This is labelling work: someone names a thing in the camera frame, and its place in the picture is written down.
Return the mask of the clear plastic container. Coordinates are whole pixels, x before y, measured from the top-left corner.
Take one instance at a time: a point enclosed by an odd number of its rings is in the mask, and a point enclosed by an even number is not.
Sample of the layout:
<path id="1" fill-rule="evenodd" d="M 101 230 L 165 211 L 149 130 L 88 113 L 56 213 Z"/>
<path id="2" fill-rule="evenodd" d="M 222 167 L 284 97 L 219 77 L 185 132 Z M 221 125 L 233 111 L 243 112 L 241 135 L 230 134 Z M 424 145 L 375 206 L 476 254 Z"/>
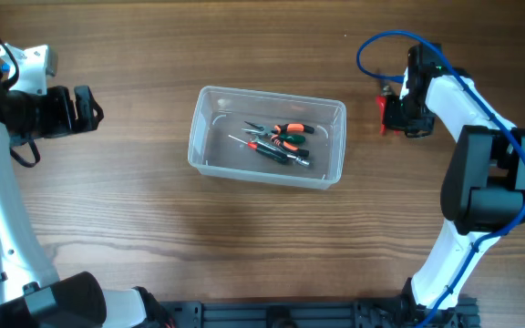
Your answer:
<path id="1" fill-rule="evenodd" d="M 326 190 L 342 177 L 345 141 L 341 101 L 208 86 L 188 162 L 202 175 Z"/>

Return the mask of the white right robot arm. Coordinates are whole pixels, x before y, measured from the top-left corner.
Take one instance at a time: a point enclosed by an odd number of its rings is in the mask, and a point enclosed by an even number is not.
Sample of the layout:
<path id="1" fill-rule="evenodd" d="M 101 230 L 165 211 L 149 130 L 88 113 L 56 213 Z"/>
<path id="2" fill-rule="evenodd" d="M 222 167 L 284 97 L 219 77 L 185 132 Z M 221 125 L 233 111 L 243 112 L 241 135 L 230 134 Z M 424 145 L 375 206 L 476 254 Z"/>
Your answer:
<path id="1" fill-rule="evenodd" d="M 525 220 L 525 128 L 497 113 L 468 73 L 449 69 L 441 55 L 439 44 L 412 46 L 400 93 L 383 86 L 378 99 L 383 129 L 421 138 L 440 120 L 456 141 L 440 191 L 441 231 L 404 290 L 422 313 L 455 307 L 499 232 L 517 216 Z"/>

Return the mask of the silver socket wrench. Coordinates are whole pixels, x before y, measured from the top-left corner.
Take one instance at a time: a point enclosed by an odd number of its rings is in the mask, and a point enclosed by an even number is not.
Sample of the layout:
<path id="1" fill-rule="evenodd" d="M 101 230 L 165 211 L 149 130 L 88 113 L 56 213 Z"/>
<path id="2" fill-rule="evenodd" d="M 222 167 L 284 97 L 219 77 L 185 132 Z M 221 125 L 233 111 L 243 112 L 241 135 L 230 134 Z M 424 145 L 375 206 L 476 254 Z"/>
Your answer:
<path id="1" fill-rule="evenodd" d="M 289 160 L 292 160 L 301 166 L 309 167 L 311 165 L 311 162 L 308 159 L 306 159 L 306 157 L 309 155 L 309 151 L 306 149 L 300 149 L 288 142 L 283 142 L 279 140 L 271 140 L 270 142 L 267 142 L 260 139 L 259 137 L 256 137 L 254 140 L 256 139 L 268 144 L 269 146 L 273 146 L 281 150 L 287 155 Z"/>

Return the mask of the red handled snips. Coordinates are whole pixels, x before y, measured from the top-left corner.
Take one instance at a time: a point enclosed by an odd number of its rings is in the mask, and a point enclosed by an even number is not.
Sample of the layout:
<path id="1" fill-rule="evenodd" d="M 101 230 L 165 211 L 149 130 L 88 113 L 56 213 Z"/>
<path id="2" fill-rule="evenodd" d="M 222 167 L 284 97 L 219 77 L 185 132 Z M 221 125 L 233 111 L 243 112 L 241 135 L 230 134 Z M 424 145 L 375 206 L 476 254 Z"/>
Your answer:
<path id="1" fill-rule="evenodd" d="M 388 96 L 394 96 L 396 93 L 393 88 L 384 80 L 379 79 L 380 95 L 376 97 L 376 103 L 380 111 L 380 131 L 379 133 L 384 136 L 386 134 L 386 126 L 384 124 L 384 117 L 386 112 L 386 102 Z"/>

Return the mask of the orange black needle-nose pliers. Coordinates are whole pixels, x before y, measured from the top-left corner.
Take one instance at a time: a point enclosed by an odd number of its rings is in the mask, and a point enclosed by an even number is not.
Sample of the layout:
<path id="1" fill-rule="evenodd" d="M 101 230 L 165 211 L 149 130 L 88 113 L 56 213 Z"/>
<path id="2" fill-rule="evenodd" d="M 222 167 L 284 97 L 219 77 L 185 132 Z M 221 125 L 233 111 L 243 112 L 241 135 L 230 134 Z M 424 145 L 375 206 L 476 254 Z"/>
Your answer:
<path id="1" fill-rule="evenodd" d="M 244 128 L 243 131 L 258 137 L 268 138 L 279 149 L 291 153 L 295 156 L 307 158 L 309 151 L 302 149 L 301 145 L 305 143 L 306 138 L 300 135 L 314 134 L 315 129 L 302 123 L 286 123 L 274 125 L 272 127 L 246 121 L 251 128 Z"/>

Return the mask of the black red screwdriver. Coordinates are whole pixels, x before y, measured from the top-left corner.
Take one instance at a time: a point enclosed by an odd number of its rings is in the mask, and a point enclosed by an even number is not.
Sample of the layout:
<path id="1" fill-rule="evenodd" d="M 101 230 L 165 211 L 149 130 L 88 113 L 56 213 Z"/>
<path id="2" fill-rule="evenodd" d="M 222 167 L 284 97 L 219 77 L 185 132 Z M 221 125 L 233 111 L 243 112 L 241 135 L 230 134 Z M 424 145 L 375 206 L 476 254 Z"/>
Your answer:
<path id="1" fill-rule="evenodd" d="M 265 156 L 266 158 L 272 159 L 273 161 L 278 162 L 280 164 L 287 164 L 289 161 L 287 155 L 281 150 L 273 146 L 269 146 L 268 144 L 258 139 L 245 141 L 232 135 L 229 135 L 229 138 L 241 142 L 242 144 L 246 145 L 249 149 L 252 149 L 255 152 Z"/>

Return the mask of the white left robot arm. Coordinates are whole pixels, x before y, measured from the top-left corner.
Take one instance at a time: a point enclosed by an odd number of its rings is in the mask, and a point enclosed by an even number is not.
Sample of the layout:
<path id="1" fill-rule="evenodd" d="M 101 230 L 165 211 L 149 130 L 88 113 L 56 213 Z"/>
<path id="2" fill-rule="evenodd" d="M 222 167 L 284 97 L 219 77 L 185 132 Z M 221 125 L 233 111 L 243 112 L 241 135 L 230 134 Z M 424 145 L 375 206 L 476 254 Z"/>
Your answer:
<path id="1" fill-rule="evenodd" d="M 97 129 L 103 110 L 87 86 L 49 87 L 57 56 L 49 46 L 19 49 L 0 38 L 0 327 L 172 327 L 175 319 L 142 287 L 101 288 L 89 272 L 61 279 L 26 212 L 13 166 L 40 138 Z"/>

